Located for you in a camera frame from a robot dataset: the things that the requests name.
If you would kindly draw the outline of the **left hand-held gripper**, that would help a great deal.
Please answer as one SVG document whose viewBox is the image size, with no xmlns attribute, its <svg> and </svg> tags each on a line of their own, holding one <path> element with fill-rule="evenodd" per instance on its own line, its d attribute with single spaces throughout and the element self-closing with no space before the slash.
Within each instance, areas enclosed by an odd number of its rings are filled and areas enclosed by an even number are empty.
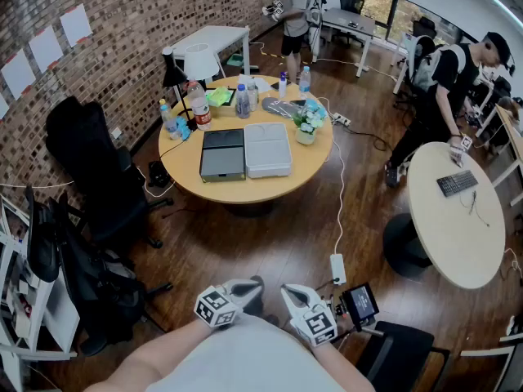
<svg viewBox="0 0 523 392">
<path fill-rule="evenodd" d="M 197 297 L 194 313 L 210 328 L 232 324 L 244 312 L 263 311 L 263 286 L 257 279 L 235 278 L 223 283 L 228 294 L 243 294 L 241 309 L 232 299 L 214 286 L 210 286 Z"/>
</svg>

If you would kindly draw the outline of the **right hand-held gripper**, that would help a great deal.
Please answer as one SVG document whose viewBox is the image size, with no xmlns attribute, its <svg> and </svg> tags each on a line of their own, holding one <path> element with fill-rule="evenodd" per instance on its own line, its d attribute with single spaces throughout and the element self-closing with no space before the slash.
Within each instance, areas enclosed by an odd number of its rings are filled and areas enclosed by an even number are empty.
<svg viewBox="0 0 523 392">
<path fill-rule="evenodd" d="M 281 289 L 291 318 L 290 324 L 309 346 L 329 343 L 337 336 L 337 323 L 332 309 L 316 290 L 295 283 L 284 284 Z M 303 303 L 316 304 L 303 308 Z"/>
</svg>

